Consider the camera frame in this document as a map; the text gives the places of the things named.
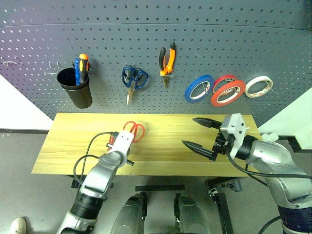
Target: red scissors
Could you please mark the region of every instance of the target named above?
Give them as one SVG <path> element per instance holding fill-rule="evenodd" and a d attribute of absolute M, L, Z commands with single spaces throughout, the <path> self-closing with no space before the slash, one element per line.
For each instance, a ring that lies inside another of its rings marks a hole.
<path fill-rule="evenodd" d="M 133 138 L 133 140 L 132 140 L 132 143 L 137 143 L 138 141 L 140 141 L 143 137 L 144 137 L 144 134 L 145 134 L 145 128 L 144 128 L 144 126 L 142 125 L 142 124 L 139 124 L 139 123 L 135 123 L 135 122 L 133 122 L 133 121 L 129 121 L 129 122 L 126 122 L 125 123 L 125 125 L 123 126 L 123 130 L 125 130 L 125 127 L 127 126 L 127 124 L 129 124 L 129 123 L 132 123 L 133 124 L 133 126 L 131 127 L 131 130 L 130 130 L 130 133 L 133 133 L 133 130 L 134 130 L 134 138 Z M 141 135 L 141 137 L 139 138 L 139 139 L 136 139 L 136 136 L 137 136 L 137 128 L 138 127 L 141 127 L 142 128 L 142 131 L 143 131 L 143 133 L 142 133 L 142 135 Z"/>

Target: red tape roll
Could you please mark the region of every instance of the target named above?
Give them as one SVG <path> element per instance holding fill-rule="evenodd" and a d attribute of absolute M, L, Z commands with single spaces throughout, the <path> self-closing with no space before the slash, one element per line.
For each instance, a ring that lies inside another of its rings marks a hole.
<path fill-rule="evenodd" d="M 232 81 L 234 81 L 234 80 L 237 80 L 236 76 L 233 76 L 233 75 L 225 75 L 225 76 L 220 77 L 220 78 L 217 79 L 217 80 L 215 81 L 215 83 L 214 83 L 214 86 L 213 86 L 213 93 L 216 92 L 216 91 L 215 91 L 216 86 L 217 86 L 221 81 L 224 81 L 225 79 L 229 79 L 230 82 L 232 82 Z M 224 92 L 224 93 L 222 94 L 222 96 L 223 96 L 223 95 L 227 95 L 227 94 L 229 94 L 230 92 L 232 92 L 232 90 L 228 90 L 228 91 Z"/>
<path fill-rule="evenodd" d="M 211 98 L 211 104 L 215 107 L 225 106 L 238 99 L 245 91 L 246 84 L 241 80 L 235 80 L 219 88 Z M 225 100 L 218 100 L 229 89 L 235 88 L 236 92 Z"/>

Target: screwdriver handle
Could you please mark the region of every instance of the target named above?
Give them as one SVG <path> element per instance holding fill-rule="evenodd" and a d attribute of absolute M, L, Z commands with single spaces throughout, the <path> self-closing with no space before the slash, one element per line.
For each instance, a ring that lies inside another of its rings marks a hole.
<path fill-rule="evenodd" d="M 74 68 L 75 68 L 75 78 L 76 78 L 76 85 L 80 85 L 80 71 L 79 71 L 79 59 L 76 58 L 74 60 Z"/>
<path fill-rule="evenodd" d="M 79 73 L 80 73 L 80 83 L 84 83 L 87 79 L 89 71 L 89 57 L 86 54 L 79 55 Z"/>

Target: shoe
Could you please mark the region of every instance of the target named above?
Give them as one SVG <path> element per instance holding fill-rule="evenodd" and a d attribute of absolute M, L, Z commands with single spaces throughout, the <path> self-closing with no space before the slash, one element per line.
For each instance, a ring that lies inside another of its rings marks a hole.
<path fill-rule="evenodd" d="M 26 221 L 23 218 L 15 219 L 10 227 L 9 234 L 26 234 Z"/>

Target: screwdriver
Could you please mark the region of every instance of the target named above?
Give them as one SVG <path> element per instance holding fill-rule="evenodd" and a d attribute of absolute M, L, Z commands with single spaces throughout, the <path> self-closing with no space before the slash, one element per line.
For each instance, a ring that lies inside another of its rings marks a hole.
<path fill-rule="evenodd" d="M 84 83 L 87 79 L 89 71 L 89 57 L 86 54 L 79 55 L 79 72 L 80 72 L 80 83 Z"/>

